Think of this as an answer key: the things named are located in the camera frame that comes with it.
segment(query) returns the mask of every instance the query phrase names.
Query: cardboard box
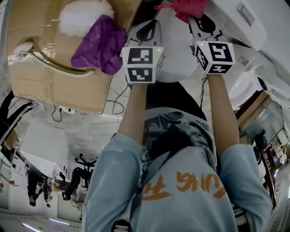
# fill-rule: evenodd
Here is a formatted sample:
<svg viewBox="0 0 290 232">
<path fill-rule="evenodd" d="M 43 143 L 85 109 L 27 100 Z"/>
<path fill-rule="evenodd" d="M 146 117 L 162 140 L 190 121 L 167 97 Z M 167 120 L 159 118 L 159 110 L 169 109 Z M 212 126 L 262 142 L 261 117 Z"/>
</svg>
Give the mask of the cardboard box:
<svg viewBox="0 0 290 232">
<path fill-rule="evenodd" d="M 115 22 L 129 30 L 141 0 L 108 0 Z M 60 33 L 59 14 L 71 0 L 14 0 L 8 32 L 7 55 L 15 95 L 56 105 L 102 113 L 112 76 L 96 70 L 85 78 L 73 78 L 44 68 L 30 55 L 17 62 L 14 49 L 32 40 L 34 46 L 59 63 L 71 67 L 71 57 L 82 38 Z"/>
</svg>

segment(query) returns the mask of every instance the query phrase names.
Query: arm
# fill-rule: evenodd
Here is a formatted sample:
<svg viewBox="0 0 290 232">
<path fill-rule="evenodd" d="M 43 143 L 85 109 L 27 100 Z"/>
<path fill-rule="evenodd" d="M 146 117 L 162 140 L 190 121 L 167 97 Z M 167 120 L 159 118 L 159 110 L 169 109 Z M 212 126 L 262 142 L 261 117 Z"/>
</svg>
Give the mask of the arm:
<svg viewBox="0 0 290 232">
<path fill-rule="evenodd" d="M 228 147 L 239 144 L 239 129 L 223 77 L 208 74 L 208 84 L 212 106 L 214 140 L 217 155 L 221 157 Z"/>
<path fill-rule="evenodd" d="M 254 150 L 239 145 L 236 117 L 221 75 L 208 75 L 213 131 L 217 155 L 221 158 L 220 178 L 231 202 L 240 207 L 250 231 L 265 230 L 271 216 L 271 200 L 261 184 Z"/>
<path fill-rule="evenodd" d="M 111 231 L 136 192 L 143 154 L 146 89 L 133 86 L 119 133 L 96 163 L 84 203 L 84 232 Z"/>
<path fill-rule="evenodd" d="M 234 145 L 228 148 L 221 157 L 221 168 L 220 179 L 231 203 L 242 209 L 240 212 L 244 212 L 250 231 L 265 231 L 272 204 L 261 183 L 252 146 Z"/>
<path fill-rule="evenodd" d="M 118 131 L 135 140 L 140 145 L 142 145 L 144 132 L 146 94 L 147 84 L 133 85 Z"/>
</svg>

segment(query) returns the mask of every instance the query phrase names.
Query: printed graphic on shirt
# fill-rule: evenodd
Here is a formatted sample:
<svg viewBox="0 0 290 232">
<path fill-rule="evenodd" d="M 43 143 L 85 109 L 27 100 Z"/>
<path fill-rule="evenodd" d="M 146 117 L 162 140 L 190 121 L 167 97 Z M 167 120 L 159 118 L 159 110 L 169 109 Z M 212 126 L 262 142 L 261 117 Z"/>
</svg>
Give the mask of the printed graphic on shirt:
<svg viewBox="0 0 290 232">
<path fill-rule="evenodd" d="M 216 199 L 222 198 L 226 194 L 225 188 L 217 175 L 208 174 L 205 178 L 201 176 L 200 180 L 197 179 L 195 174 L 177 172 L 177 190 L 181 193 L 191 191 L 203 191 L 212 195 Z M 155 186 L 152 183 L 147 183 L 143 192 L 143 201 L 155 201 L 173 196 L 173 194 L 166 192 L 166 184 L 163 183 L 162 175 L 159 176 Z"/>
<path fill-rule="evenodd" d="M 232 62 L 230 49 L 226 43 L 208 43 L 213 61 Z"/>
<path fill-rule="evenodd" d="M 205 162 L 211 165 L 213 141 L 204 130 L 210 131 L 206 123 L 198 120 L 190 121 L 180 111 L 159 114 L 147 119 L 144 126 L 146 151 L 142 158 L 139 188 L 142 188 L 146 179 L 148 166 L 166 152 L 169 154 L 160 164 L 161 166 L 181 149 L 195 146 L 198 143 L 198 146 L 206 151 L 203 153 Z"/>
<path fill-rule="evenodd" d="M 131 48 L 128 64 L 153 64 L 153 48 Z"/>
</svg>

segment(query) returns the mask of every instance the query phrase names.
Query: white wall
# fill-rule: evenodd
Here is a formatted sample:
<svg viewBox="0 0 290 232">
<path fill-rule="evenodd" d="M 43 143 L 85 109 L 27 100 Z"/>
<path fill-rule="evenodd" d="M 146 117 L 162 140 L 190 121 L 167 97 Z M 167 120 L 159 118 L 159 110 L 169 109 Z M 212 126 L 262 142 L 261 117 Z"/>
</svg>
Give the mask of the white wall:
<svg viewBox="0 0 290 232">
<path fill-rule="evenodd" d="M 10 179 L 10 171 L 6 168 L 1 168 L 1 174 L 7 178 Z M 9 197 L 9 185 L 3 182 L 3 193 L 0 194 L 0 208 L 8 209 L 8 197 Z"/>
<path fill-rule="evenodd" d="M 262 52 L 274 63 L 277 76 L 290 85 L 290 7 L 285 0 L 248 0 L 268 37 Z"/>
<path fill-rule="evenodd" d="M 68 141 L 64 130 L 32 121 L 20 148 L 21 154 L 44 175 L 55 178 L 55 166 L 70 180 Z"/>
<path fill-rule="evenodd" d="M 72 222 L 81 222 L 79 217 L 81 213 L 74 208 L 70 201 L 64 201 L 62 196 L 58 197 L 58 218 Z"/>
<path fill-rule="evenodd" d="M 27 178 L 23 178 L 16 174 L 11 173 L 11 180 L 14 180 L 19 187 L 10 187 L 10 193 L 8 197 L 9 209 L 0 208 L 0 213 L 9 213 L 17 215 L 45 215 L 50 218 L 58 217 L 58 195 L 52 193 L 53 199 L 51 202 L 51 208 L 46 206 L 43 194 L 36 201 L 36 207 L 32 207 L 28 200 L 27 191 Z"/>
<path fill-rule="evenodd" d="M 290 138 L 290 110 L 283 108 L 283 120 L 285 124 L 285 131 Z"/>
</svg>

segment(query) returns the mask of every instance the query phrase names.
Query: gray floor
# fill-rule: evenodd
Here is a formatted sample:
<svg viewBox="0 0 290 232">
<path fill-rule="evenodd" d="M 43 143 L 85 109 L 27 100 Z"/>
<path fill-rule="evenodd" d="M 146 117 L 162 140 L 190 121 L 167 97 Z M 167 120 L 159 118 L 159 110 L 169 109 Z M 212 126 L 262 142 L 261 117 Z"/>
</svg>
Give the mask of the gray floor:
<svg viewBox="0 0 290 232">
<path fill-rule="evenodd" d="M 7 69 L 1 69 L 1 77 L 0 77 L 0 103 L 2 103 L 4 97 L 11 90 L 10 80 Z M 200 94 L 201 94 L 201 84 L 203 75 L 201 71 L 198 69 L 196 72 L 188 79 L 181 81 L 182 85 L 188 91 L 188 93 L 200 104 Z M 117 93 L 121 93 L 124 91 L 126 87 L 126 82 L 124 78 L 124 74 L 122 71 L 117 73 L 111 84 L 111 89 Z M 130 90 L 128 89 L 123 95 L 129 96 Z M 115 100 L 117 95 L 112 91 L 109 91 L 108 100 Z M 14 98 L 11 105 L 17 101 L 18 98 Z M 27 99 L 20 99 L 10 110 L 10 114 L 13 113 L 18 107 L 25 104 Z M 126 106 L 128 101 L 127 97 L 120 97 L 118 102 Z M 209 124 L 211 126 L 211 111 L 210 111 L 210 103 L 209 103 L 209 90 L 208 85 L 205 85 L 205 93 L 203 100 L 203 111 L 207 116 Z M 59 128 L 66 131 L 67 140 L 69 143 L 70 151 L 72 156 L 78 157 L 80 153 L 84 154 L 84 157 L 88 160 L 94 159 L 98 156 L 103 147 L 110 141 L 111 137 L 114 133 L 117 132 L 119 127 L 119 122 L 122 120 L 123 114 L 120 115 L 112 115 L 112 106 L 113 103 L 107 102 L 104 113 L 102 115 L 90 113 L 87 116 L 82 116 L 87 122 L 90 124 L 96 123 L 107 123 L 107 122 L 116 122 L 111 124 L 104 125 L 89 125 L 85 123 L 79 116 L 78 113 L 75 115 L 65 114 L 63 115 L 62 122 L 55 122 L 52 119 L 52 112 L 54 111 L 53 105 L 43 102 L 45 106 L 44 112 L 39 112 L 37 110 L 32 110 L 26 115 L 23 116 L 22 120 L 18 123 L 15 131 L 21 139 L 24 139 L 25 133 L 30 125 L 30 123 L 35 120 L 38 122 L 42 122 L 48 126 Z M 115 112 L 120 112 L 121 107 L 116 105 Z M 56 111 L 54 113 L 54 118 L 56 120 L 60 120 L 60 115 Z"/>
</svg>

